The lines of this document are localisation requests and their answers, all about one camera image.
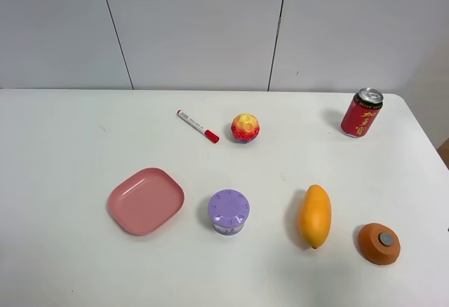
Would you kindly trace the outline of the red yellow dimpled ball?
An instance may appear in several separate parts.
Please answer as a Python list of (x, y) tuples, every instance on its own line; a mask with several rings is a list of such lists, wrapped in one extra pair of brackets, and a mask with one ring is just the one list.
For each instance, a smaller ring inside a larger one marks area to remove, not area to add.
[(249, 143), (259, 135), (260, 124), (251, 114), (239, 114), (232, 121), (231, 132), (237, 142)]

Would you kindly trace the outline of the red white marker pen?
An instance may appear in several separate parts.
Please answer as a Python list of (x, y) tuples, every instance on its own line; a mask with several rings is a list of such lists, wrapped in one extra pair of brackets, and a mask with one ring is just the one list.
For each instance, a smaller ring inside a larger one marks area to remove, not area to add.
[(195, 121), (191, 116), (186, 114), (183, 110), (177, 111), (177, 116), (181, 118), (185, 123), (190, 125), (197, 132), (201, 133), (204, 137), (206, 137), (210, 142), (217, 144), (220, 138), (213, 133), (211, 130), (204, 128), (197, 121)]

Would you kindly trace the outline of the purple lidded jar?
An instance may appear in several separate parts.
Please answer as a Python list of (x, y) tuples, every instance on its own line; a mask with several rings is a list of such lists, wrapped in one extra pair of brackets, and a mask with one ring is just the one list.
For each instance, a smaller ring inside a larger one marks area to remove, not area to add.
[(250, 204), (239, 191), (223, 189), (208, 201), (208, 217), (213, 228), (224, 236), (240, 232), (250, 214)]

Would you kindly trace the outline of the pink square plate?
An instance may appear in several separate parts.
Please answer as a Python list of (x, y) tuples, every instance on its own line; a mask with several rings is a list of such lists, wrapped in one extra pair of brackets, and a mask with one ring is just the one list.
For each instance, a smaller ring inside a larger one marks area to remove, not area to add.
[(177, 214), (185, 201), (180, 185), (159, 168), (145, 168), (118, 185), (107, 207), (128, 233), (145, 236)]

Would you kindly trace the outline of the yellow mango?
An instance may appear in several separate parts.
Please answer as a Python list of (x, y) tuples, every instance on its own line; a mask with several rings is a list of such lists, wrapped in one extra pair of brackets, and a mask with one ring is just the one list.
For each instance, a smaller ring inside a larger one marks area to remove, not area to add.
[(297, 216), (297, 230), (303, 241), (313, 249), (321, 247), (330, 233), (331, 219), (329, 195), (318, 184), (311, 185)]

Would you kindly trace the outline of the red drink can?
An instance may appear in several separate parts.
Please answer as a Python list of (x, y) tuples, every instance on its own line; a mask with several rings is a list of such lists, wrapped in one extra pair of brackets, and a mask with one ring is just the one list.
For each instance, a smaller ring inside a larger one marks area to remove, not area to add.
[(366, 135), (380, 109), (383, 94), (374, 88), (362, 88), (352, 98), (341, 122), (341, 129), (352, 137)]

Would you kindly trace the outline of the orange dome with grey disc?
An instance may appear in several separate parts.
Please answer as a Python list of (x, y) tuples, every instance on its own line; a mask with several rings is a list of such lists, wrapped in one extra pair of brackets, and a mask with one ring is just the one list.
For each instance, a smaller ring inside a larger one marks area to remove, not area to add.
[(398, 236), (387, 226), (377, 223), (366, 224), (361, 228), (358, 247), (366, 260), (379, 266), (393, 264), (401, 251)]

